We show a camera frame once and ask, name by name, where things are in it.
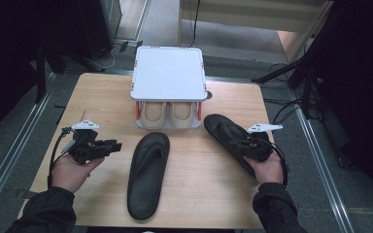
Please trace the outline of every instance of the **jacket sleeve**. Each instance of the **jacket sleeve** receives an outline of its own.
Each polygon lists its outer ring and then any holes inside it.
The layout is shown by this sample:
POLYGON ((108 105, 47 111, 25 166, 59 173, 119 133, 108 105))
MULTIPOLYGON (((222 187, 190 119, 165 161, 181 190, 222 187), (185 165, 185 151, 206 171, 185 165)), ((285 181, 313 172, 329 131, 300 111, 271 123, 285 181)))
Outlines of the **jacket sleeve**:
POLYGON ((254 197, 253 208, 268 233, 307 232, 299 225, 295 205, 280 183, 263 183, 254 197))
POLYGON ((33 196, 25 205, 23 215, 7 233, 13 232, 71 232, 76 216, 72 205, 74 194, 60 187, 33 196))

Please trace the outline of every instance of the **flip-flop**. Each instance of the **flip-flop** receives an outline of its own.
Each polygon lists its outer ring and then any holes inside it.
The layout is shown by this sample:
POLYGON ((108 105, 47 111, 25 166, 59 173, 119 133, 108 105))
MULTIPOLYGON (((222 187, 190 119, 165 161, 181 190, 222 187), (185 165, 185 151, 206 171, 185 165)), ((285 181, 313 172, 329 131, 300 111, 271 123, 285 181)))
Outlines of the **flip-flop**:
POLYGON ((150 133, 138 143, 127 190, 127 208, 133 218, 145 220, 155 213, 168 153, 169 139, 163 133, 150 133))
MULTIPOLYGON (((250 136, 247 130, 234 123, 228 117, 218 114, 206 116, 204 126, 208 133, 229 151, 247 173, 255 177, 254 169, 244 159, 244 155, 249 156, 249 154, 254 153, 254 149, 245 146, 245 142, 248 142, 250 136)), ((256 136, 261 140, 269 142, 268 135, 265 132, 256 133, 256 136)), ((269 154, 262 158, 257 155, 256 159, 258 161, 266 160, 269 154)))

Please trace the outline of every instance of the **flip-flop strap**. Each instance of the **flip-flop strap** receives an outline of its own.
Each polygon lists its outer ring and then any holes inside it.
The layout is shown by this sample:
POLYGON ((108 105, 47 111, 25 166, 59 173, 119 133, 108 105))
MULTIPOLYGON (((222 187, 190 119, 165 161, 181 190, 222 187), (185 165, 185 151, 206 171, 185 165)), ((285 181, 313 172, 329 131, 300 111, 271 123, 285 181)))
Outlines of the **flip-flop strap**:
POLYGON ((148 164, 149 162, 151 162, 153 160, 153 156, 151 156, 154 152, 154 150, 159 150, 159 152, 161 153, 161 155, 163 153, 165 153, 164 149, 162 147, 157 147, 157 146, 154 146, 154 147, 148 147, 148 148, 142 148, 138 151, 138 153, 144 153, 144 154, 147 154, 146 156, 143 156, 141 158, 140 161, 138 161, 138 165, 136 166, 136 168, 131 172, 130 174, 130 177, 129 179, 133 179, 135 178, 138 173, 141 171, 141 169, 146 165, 148 164))

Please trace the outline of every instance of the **wooden table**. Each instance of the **wooden table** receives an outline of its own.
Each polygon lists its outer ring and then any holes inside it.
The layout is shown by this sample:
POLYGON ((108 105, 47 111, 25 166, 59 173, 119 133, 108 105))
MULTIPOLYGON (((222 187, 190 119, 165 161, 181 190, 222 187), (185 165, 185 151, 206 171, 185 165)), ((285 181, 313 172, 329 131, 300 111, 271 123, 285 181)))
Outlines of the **wooden table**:
MULTIPOLYGON (((182 21, 195 20, 197 4, 198 0, 180 0, 179 45, 182 21)), ((307 40, 319 33, 331 6, 326 0, 201 0, 198 21, 277 30, 291 62, 307 40)))
MULTIPOLYGON (((126 190, 133 151, 150 133, 135 124, 135 101, 129 76, 83 74, 72 94, 31 191, 47 189, 51 151, 62 127, 80 121, 83 112, 101 127, 97 140, 117 139, 121 151, 106 157, 76 192, 78 225, 175 228, 262 228, 252 208, 256 180, 205 130, 170 130, 169 158, 156 213, 148 220, 133 219, 126 207, 126 190)), ((259 86, 252 83, 206 82, 213 98, 203 102, 202 117, 217 113, 244 128, 267 123, 259 86)), ((60 151, 68 142, 65 138, 60 151)))

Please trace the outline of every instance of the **person's right hand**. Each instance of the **person's right hand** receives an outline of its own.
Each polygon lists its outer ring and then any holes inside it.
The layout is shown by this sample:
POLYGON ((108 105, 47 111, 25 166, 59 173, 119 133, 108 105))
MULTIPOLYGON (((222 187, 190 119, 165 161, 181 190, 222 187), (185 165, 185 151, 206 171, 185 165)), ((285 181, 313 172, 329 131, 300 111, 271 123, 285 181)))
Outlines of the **person's right hand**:
POLYGON ((84 165, 74 160, 71 154, 67 153, 57 159, 53 166, 52 186, 62 187, 75 193, 105 158, 97 158, 84 165))
POLYGON ((258 162, 246 156, 244 158, 253 167, 259 184, 283 183, 284 173, 281 158, 276 152, 273 151, 268 159, 263 162, 258 162))

